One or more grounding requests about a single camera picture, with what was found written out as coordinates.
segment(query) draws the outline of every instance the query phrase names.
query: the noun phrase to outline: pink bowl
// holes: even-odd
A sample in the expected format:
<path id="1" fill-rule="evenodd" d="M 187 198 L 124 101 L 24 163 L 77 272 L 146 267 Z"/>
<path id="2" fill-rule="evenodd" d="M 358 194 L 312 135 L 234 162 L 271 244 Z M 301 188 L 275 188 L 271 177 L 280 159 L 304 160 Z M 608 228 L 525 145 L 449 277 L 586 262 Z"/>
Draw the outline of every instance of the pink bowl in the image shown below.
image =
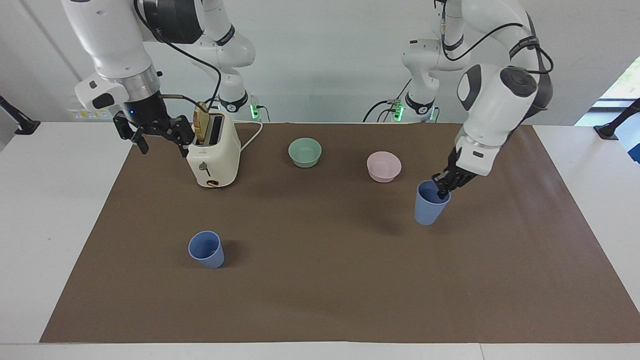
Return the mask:
<path id="1" fill-rule="evenodd" d="M 390 183 L 402 170 L 402 163 L 390 152 L 375 152 L 367 159 L 367 168 L 371 179 L 379 183 Z"/>

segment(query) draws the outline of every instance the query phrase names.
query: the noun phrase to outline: black cable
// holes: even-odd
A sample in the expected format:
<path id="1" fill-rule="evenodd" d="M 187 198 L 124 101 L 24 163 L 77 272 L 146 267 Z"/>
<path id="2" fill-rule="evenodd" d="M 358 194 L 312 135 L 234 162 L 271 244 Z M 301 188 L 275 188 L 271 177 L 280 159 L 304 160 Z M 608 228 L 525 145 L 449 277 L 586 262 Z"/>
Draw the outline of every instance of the black cable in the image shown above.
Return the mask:
<path id="1" fill-rule="evenodd" d="M 382 114 L 387 113 L 387 116 L 388 116 L 391 111 L 393 111 L 393 110 L 382 110 L 380 115 L 378 115 L 378 119 L 376 120 L 376 122 L 380 122 L 380 118 L 382 118 Z"/>
<path id="2" fill-rule="evenodd" d="M 448 0 L 445 0 L 445 1 L 443 2 L 443 5 L 442 5 L 442 20 L 443 20 L 443 21 L 446 21 L 446 16 L 447 16 L 447 1 L 448 1 Z M 508 23 L 508 24 L 501 25 L 501 26 L 499 26 L 499 27 L 497 27 L 497 28 L 495 28 L 495 29 L 491 30 L 488 34 L 486 34 L 486 35 L 485 35 L 485 36 L 483 36 L 480 40 L 478 40 L 478 42 L 476 42 L 472 47 L 470 47 L 467 51 L 465 51 L 465 53 L 464 53 L 464 54 L 460 55 L 459 57 L 457 57 L 457 58 L 455 58 L 455 59 L 450 58 L 450 57 L 449 57 L 449 54 L 447 54 L 446 45 L 445 45 L 445 42 L 444 42 L 445 35 L 444 35 L 444 34 L 442 34 L 442 35 L 441 35 L 441 39 L 442 39 L 442 52 L 444 53 L 444 56 L 445 56 L 449 61 L 458 61 L 458 60 L 460 60 L 460 59 L 464 58 L 468 53 L 470 53 L 473 49 L 475 49 L 478 45 L 480 45 L 480 43 L 482 43 L 483 41 L 485 41 L 488 37 L 490 37 L 491 35 L 493 35 L 494 33 L 498 32 L 498 31 L 500 31 L 500 30 L 502 30 L 502 29 L 504 29 L 504 28 L 508 28 L 508 27 L 510 27 L 510 26 L 517 26 L 517 27 L 519 27 L 519 28 L 524 28 L 524 25 L 523 25 L 523 24 L 520 24 L 520 23 L 518 23 L 518 22 L 510 22 L 510 23 Z M 555 66 L 554 61 L 553 61 L 553 59 L 551 58 L 551 56 L 549 56 L 549 54 L 547 54 L 547 52 L 546 52 L 544 49 L 542 49 L 542 47 L 541 47 L 540 45 L 536 45 L 535 47 L 536 47 L 536 50 L 537 50 L 537 51 L 539 51 L 542 55 L 544 55 L 544 57 L 546 57 L 546 58 L 547 58 L 547 60 L 549 61 L 549 66 L 550 66 L 550 68 L 549 68 L 549 70 L 547 70 L 547 69 L 545 69 L 545 68 L 544 68 L 544 66 L 542 66 L 542 67 L 543 67 L 543 69 L 545 69 L 544 71 L 539 71 L 539 70 L 526 70 L 526 71 L 527 71 L 528 73 L 530 73 L 530 74 L 538 74 L 538 75 L 545 75 L 545 74 L 548 74 L 548 73 L 552 72 L 556 66 Z"/>
<path id="3" fill-rule="evenodd" d="M 369 112 L 367 112 L 367 114 L 365 115 L 364 119 L 362 120 L 362 122 L 367 122 L 367 118 L 369 117 L 369 115 L 371 115 L 371 113 L 380 105 L 384 105 L 387 104 L 388 100 L 383 100 L 380 101 L 379 103 L 375 104 L 374 106 L 371 106 L 371 109 L 369 109 Z"/>
<path id="4" fill-rule="evenodd" d="M 204 113 L 209 113 L 209 111 L 202 107 L 202 105 L 198 104 L 195 100 L 186 97 L 184 95 L 173 95 L 173 94 L 161 94 L 161 98 L 163 99 L 174 99 L 174 100 L 187 100 L 191 104 L 194 104 L 196 107 L 200 108 L 200 110 L 204 111 Z"/>
<path id="5" fill-rule="evenodd" d="M 542 55 L 544 55 L 544 57 L 546 57 L 546 58 L 547 58 L 547 60 L 549 61 L 549 66 L 550 66 L 550 68 L 547 70 L 547 69 L 545 69 L 545 68 L 544 68 L 544 66 L 543 66 L 543 69 L 545 69 L 544 71 L 527 70 L 527 72 L 528 72 L 528 73 L 530 73 L 530 74 L 539 74 L 539 75 L 545 75 L 545 74 L 548 74 L 548 73 L 552 72 L 552 71 L 554 70 L 554 68 L 556 67 L 556 65 L 554 64 L 554 60 L 551 58 L 551 56 L 549 56 L 549 54 L 547 54 L 547 52 L 546 52 L 542 47 L 540 47 L 540 45 L 537 45 L 537 46 L 536 46 L 536 49 L 537 49 L 537 50 L 538 50 Z"/>
<path id="6" fill-rule="evenodd" d="M 501 25 L 498 26 L 497 28 L 491 30 L 489 33 L 487 33 L 485 36 L 483 36 L 480 40 L 478 40 L 472 47 L 470 47 L 467 51 L 464 52 L 464 54 L 460 55 L 459 57 L 452 59 L 449 57 L 449 54 L 447 54 L 447 50 L 445 49 L 445 43 L 444 43 L 444 35 L 442 35 L 442 52 L 444 53 L 444 56 L 449 59 L 449 61 L 458 61 L 462 58 L 464 58 L 468 53 L 470 53 L 471 51 L 473 51 L 473 49 L 475 49 L 478 45 L 480 45 L 483 41 L 485 41 L 487 38 L 489 38 L 491 35 L 495 34 L 496 32 L 504 29 L 504 28 L 508 28 L 510 26 L 517 26 L 519 28 L 523 28 L 524 25 L 517 23 L 517 22 L 510 22 L 508 24 L 505 25 Z"/>
<path id="7" fill-rule="evenodd" d="M 140 8 L 138 7 L 138 0 L 133 0 L 133 5 L 134 5 L 134 8 L 136 10 L 136 14 L 138 15 L 138 18 L 140 19 L 140 21 L 142 21 L 142 23 L 145 25 L 145 27 L 147 29 L 149 29 L 149 31 L 151 31 L 151 34 L 153 34 L 153 36 L 156 39 L 158 39 L 158 41 L 165 43 L 166 45 L 171 47 L 173 50 L 176 50 L 178 53 L 183 54 L 184 56 L 186 56 L 186 57 L 188 57 L 188 58 L 190 58 L 190 59 L 192 59 L 194 61 L 197 61 L 198 63 L 201 63 L 202 65 L 205 65 L 205 66 L 208 66 L 208 67 L 212 68 L 213 70 L 216 71 L 216 73 L 218 73 L 218 83 L 216 84 L 216 89 L 214 90 L 213 96 L 211 97 L 211 102 L 209 103 L 209 110 L 211 110 L 211 108 L 213 107 L 213 101 L 216 98 L 216 96 L 218 94 L 218 91 L 220 90 L 220 85 L 222 83 L 222 73 L 220 72 L 220 70 L 217 67 L 211 65 L 210 63 L 207 63 L 206 61 L 203 61 L 203 60 L 201 60 L 201 59 L 199 59 L 199 58 L 187 53 L 186 51 L 180 49 L 176 45 L 173 45 L 171 42 L 163 39 L 162 36 L 159 33 L 157 33 L 155 30 L 153 30 L 149 26 L 149 23 L 142 16 L 142 13 L 140 12 Z"/>
<path id="8" fill-rule="evenodd" d="M 433 111 L 436 111 L 436 110 L 438 110 L 438 116 L 436 116 L 436 120 L 435 120 L 434 124 L 437 124 L 438 123 L 438 119 L 440 118 L 440 108 L 438 106 L 436 106 L 433 109 Z"/>
<path id="9" fill-rule="evenodd" d="M 256 106 L 257 109 L 264 109 L 264 111 L 267 112 L 267 119 L 269 120 L 269 122 L 271 122 L 271 115 L 269 115 L 269 109 L 267 109 L 266 106 L 262 106 L 262 105 L 258 105 Z"/>
<path id="10" fill-rule="evenodd" d="M 404 93 L 406 88 L 409 87 L 409 84 L 411 83 L 411 80 L 413 80 L 413 79 L 409 79 L 409 81 L 406 82 L 404 88 L 402 88 L 402 90 L 400 91 L 400 94 L 398 94 L 398 96 L 396 96 L 396 100 L 400 100 L 400 96 L 402 96 L 402 94 Z M 389 117 L 389 114 L 391 113 L 391 110 L 393 110 L 393 109 L 394 109 L 393 105 L 389 106 L 389 112 L 385 116 L 385 120 L 383 122 L 387 122 L 387 118 Z"/>

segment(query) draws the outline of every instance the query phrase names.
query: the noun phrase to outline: plastic cup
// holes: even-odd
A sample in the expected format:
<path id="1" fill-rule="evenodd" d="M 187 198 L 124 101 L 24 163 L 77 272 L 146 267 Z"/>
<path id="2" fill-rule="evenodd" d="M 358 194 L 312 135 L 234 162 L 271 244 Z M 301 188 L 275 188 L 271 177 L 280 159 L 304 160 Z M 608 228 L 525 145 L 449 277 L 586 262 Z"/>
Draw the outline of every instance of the plastic cup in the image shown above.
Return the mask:
<path id="1" fill-rule="evenodd" d="M 396 155 L 386 151 L 379 151 L 369 156 L 367 168 L 371 179 L 379 183 L 390 183 L 402 171 L 402 163 Z"/>
<path id="2" fill-rule="evenodd" d="M 438 185 L 432 180 L 418 185 L 414 217 L 420 225 L 433 225 L 451 200 L 451 193 L 442 200 L 438 196 L 438 191 Z"/>
<path id="3" fill-rule="evenodd" d="M 225 262 L 220 237 L 213 231 L 202 231 L 189 241 L 189 255 L 207 268 L 217 269 Z"/>
<path id="4" fill-rule="evenodd" d="M 297 167 L 310 168 L 322 155 L 320 143 L 311 138 L 300 138 L 289 145 L 289 156 Z"/>

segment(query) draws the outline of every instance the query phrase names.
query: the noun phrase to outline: table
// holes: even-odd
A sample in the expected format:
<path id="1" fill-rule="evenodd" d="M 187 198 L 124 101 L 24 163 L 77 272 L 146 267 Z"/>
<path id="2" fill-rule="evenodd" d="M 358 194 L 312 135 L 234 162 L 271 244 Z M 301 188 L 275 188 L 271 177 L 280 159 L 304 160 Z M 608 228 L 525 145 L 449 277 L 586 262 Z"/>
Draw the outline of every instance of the table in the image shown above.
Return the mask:
<path id="1" fill-rule="evenodd" d="M 619 144 L 601 141 L 591 128 L 538 126 L 536 131 L 637 306 L 640 224 L 634 215 L 640 194 L 633 191 L 640 168 Z M 0 153 L 0 199 L 5 204 L 0 210 L 0 343 L 27 344 L 1 345 L 0 359 L 39 354 L 52 359 L 97 354 L 132 359 L 179 354 L 220 358 L 259 354 L 265 359 L 511 359 L 525 354 L 632 359 L 640 355 L 640 345 L 28 345 L 38 342 L 129 149 L 130 144 L 113 136 L 111 124 L 52 123 L 33 136 L 14 138 Z M 614 188 L 603 188 L 614 183 Z"/>

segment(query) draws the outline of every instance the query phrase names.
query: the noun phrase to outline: brown mat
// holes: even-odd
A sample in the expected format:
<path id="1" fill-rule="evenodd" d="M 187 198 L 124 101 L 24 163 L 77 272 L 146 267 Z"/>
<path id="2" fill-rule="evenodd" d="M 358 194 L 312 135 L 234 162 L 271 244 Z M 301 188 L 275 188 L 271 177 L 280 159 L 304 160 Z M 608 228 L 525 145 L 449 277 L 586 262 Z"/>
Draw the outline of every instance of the brown mat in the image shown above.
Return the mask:
<path id="1" fill-rule="evenodd" d="M 220 190 L 149 139 L 41 341 L 640 342 L 636 307 L 531 127 L 433 227 L 414 221 L 415 187 L 445 165 L 459 128 L 266 124 Z M 324 147 L 315 168 L 287 156 L 302 136 Z M 393 183 L 367 175 L 378 150 L 403 161 Z M 203 229 L 222 237 L 224 268 L 188 256 Z"/>

